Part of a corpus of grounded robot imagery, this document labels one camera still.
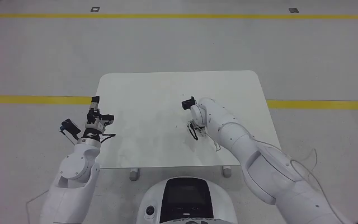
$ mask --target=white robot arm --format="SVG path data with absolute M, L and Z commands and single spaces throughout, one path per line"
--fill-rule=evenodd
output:
M 267 204 L 275 204 L 287 223 L 341 223 L 325 197 L 301 178 L 288 157 L 276 148 L 257 143 L 224 107 L 210 98 L 196 103 L 193 97 L 182 106 L 190 109 L 197 127 L 205 127 L 214 141 L 238 159 L 250 190 Z
M 82 223 L 87 215 L 100 172 L 99 164 L 95 163 L 100 154 L 100 134 L 114 120 L 113 115 L 100 114 L 99 100 L 99 96 L 92 98 L 82 138 L 78 139 L 80 130 L 69 119 L 62 123 L 60 131 L 67 130 L 78 142 L 74 152 L 61 162 L 51 184 L 41 211 L 41 224 Z M 84 186 L 76 187 L 78 183 L 84 183 Z

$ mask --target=white table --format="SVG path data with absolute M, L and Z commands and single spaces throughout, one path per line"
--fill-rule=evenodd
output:
M 192 95 L 225 106 L 259 140 L 280 146 L 257 75 L 252 71 L 106 74 L 97 89 L 101 113 L 115 116 L 96 161 L 102 169 L 239 165 L 208 137 L 187 131 Z

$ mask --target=black object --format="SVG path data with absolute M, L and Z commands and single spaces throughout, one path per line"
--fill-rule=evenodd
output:
M 214 218 L 208 184 L 198 178 L 174 178 L 164 189 L 159 223 L 179 218 Z
M 103 136 L 108 136 L 107 138 L 103 139 L 101 141 L 101 143 L 103 143 L 105 140 L 109 139 L 109 138 L 113 138 L 114 136 L 116 136 L 116 134 L 103 134 Z
M 190 128 L 191 128 L 191 130 L 194 132 L 194 134 L 191 132 L 191 130 L 189 129 L 189 132 L 190 132 L 190 134 L 191 134 L 191 136 L 195 139 L 195 140 L 198 140 L 199 138 L 197 137 L 197 135 L 196 135 L 196 132 L 195 132 L 195 129 L 194 129 L 194 126 L 192 125 L 192 123 L 190 123 Z
M 92 7 L 91 8 L 91 12 L 99 12 L 100 11 L 100 7 Z
M 98 109 L 98 103 L 100 102 L 100 96 L 94 96 L 91 99 L 91 106 L 89 107 L 89 111 L 87 113 L 87 124 L 94 124 L 97 119 L 100 121 L 104 121 L 103 125 L 107 126 L 113 123 L 114 116 L 110 114 L 101 114 L 100 110 Z M 107 138 L 101 141 L 104 142 L 105 140 L 116 136 L 116 134 L 102 134 L 100 130 L 94 128 L 86 128 L 84 130 L 84 134 L 82 138 L 90 138 L 96 141 L 100 141 L 101 137 L 100 134 L 103 136 L 108 136 Z
M 92 97 L 91 103 L 99 103 L 100 96 Z M 87 124 L 94 124 L 96 119 L 99 118 L 100 120 L 105 120 L 107 122 L 104 123 L 105 126 L 110 125 L 111 122 L 114 120 L 114 116 L 110 114 L 101 114 L 99 109 L 90 108 L 87 113 Z
M 86 128 L 84 130 L 82 138 L 90 138 L 96 141 L 100 141 L 101 140 L 100 134 L 102 134 L 100 130 L 94 128 Z
M 196 101 L 193 96 L 191 96 L 191 99 L 185 100 L 181 103 L 184 110 L 190 109 L 190 107 L 195 104 L 196 104 Z
M 154 214 L 154 207 L 153 206 L 148 206 L 145 210 L 146 214 L 151 216 L 152 214 Z
M 299 13 L 297 8 L 289 8 L 291 13 Z
M 68 131 L 74 139 L 78 140 L 77 134 L 81 132 L 81 130 L 70 120 L 66 119 L 64 122 L 61 123 L 60 130 L 63 133 L 64 130 Z

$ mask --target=yellow floor line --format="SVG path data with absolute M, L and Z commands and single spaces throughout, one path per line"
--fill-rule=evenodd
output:
M 357 20 L 358 15 L 304 15 L 304 14 L 51 14 L 0 13 L 0 18 L 234 18 L 258 20 Z
M 0 104 L 89 105 L 88 96 L 0 96 Z M 358 110 L 358 101 L 339 100 L 267 100 L 272 109 Z
M 0 96 L 0 104 L 89 105 L 88 96 Z
M 266 100 L 268 108 L 358 110 L 358 101 L 336 100 Z

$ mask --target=floor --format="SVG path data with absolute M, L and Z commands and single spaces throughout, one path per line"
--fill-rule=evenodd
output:
M 0 13 L 166 13 L 349 15 L 357 1 L 299 0 L 1 0 Z M 0 95 L 92 96 L 107 73 L 253 70 L 267 99 L 357 100 L 357 20 L 213 18 L 0 17 Z M 38 223 L 46 191 L 73 150 L 58 133 L 80 126 L 88 106 L 0 104 L 0 223 Z M 284 152 L 318 153 L 318 176 L 330 201 L 358 221 L 358 111 L 270 109 Z M 284 223 L 278 210 L 245 186 L 240 167 L 102 170 L 84 223 L 134 223 L 145 191 L 177 175 L 211 180 L 230 194 L 239 223 Z

